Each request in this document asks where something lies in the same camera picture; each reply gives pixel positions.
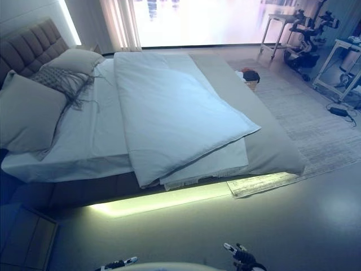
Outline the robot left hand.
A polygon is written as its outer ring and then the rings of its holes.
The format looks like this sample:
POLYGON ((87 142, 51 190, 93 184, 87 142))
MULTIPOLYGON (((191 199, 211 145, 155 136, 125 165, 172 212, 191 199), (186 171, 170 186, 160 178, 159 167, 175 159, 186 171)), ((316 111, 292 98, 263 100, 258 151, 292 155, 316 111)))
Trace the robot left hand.
POLYGON ((131 265, 137 261, 138 261, 138 257, 134 256, 134 257, 128 258, 126 260, 117 260, 117 261, 113 261, 111 263, 102 265, 100 268, 98 268, 98 270, 99 271, 113 270, 113 269, 131 265))

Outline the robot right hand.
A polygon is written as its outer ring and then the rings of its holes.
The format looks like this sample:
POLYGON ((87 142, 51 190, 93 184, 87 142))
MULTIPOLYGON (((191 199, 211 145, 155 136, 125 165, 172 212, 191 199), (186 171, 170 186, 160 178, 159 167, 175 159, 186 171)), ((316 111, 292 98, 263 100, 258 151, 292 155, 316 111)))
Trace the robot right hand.
POLYGON ((254 268, 256 258, 240 243, 236 243, 235 247, 224 243, 223 247, 232 254, 235 260, 234 266, 237 270, 252 270, 254 268))

